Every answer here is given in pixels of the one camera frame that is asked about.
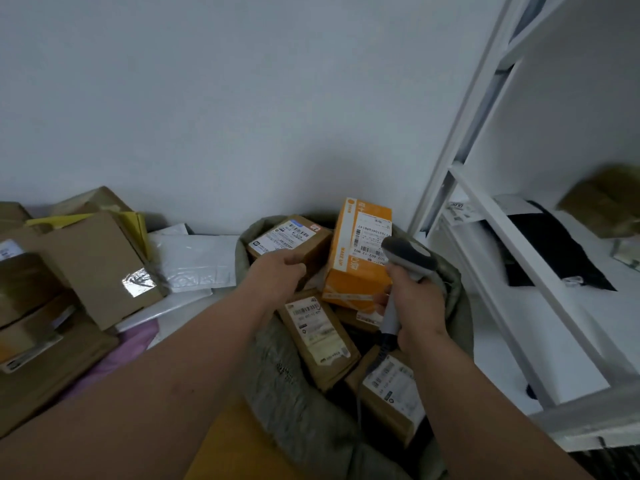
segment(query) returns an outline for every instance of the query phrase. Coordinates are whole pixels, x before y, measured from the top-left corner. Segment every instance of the black plastic package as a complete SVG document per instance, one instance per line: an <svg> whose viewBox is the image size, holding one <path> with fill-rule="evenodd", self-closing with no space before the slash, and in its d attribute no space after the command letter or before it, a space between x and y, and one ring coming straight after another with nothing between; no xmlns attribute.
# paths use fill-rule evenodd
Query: black plastic package
<svg viewBox="0 0 640 480"><path fill-rule="evenodd" d="M588 285L616 291L560 221L536 202L532 200L528 202L540 209L542 214L517 214L509 218L558 277L575 285ZM483 221L482 225L498 243L509 286L533 286L531 279L494 233L489 223Z"/></svg>

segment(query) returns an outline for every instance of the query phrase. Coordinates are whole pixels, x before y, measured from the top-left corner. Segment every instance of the hand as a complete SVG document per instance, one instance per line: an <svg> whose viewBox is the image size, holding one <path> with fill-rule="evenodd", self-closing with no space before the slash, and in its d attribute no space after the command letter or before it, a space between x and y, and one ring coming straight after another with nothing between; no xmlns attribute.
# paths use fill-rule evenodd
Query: hand
<svg viewBox="0 0 640 480"><path fill-rule="evenodd" d="M307 272L307 266L301 261L302 255L295 250L284 249L260 256L249 268L240 288L264 307L266 320L296 291Z"/></svg>
<svg viewBox="0 0 640 480"><path fill-rule="evenodd" d="M414 282L401 266L387 265L387 273L393 281L394 300L398 320L402 325L398 345L404 352L433 335L447 336L444 320L444 297L440 288L428 278ZM388 294L373 297L376 311L384 315Z"/></svg>

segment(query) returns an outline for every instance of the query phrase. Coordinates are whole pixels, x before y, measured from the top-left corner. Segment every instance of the orange box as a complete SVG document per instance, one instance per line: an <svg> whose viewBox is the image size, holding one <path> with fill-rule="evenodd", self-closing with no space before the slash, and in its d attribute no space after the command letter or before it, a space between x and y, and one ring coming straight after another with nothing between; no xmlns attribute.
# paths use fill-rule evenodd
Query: orange box
<svg viewBox="0 0 640 480"><path fill-rule="evenodd" d="M391 284L380 245L391 235L391 209L348 198L333 233L322 298L364 313L372 296Z"/></svg>

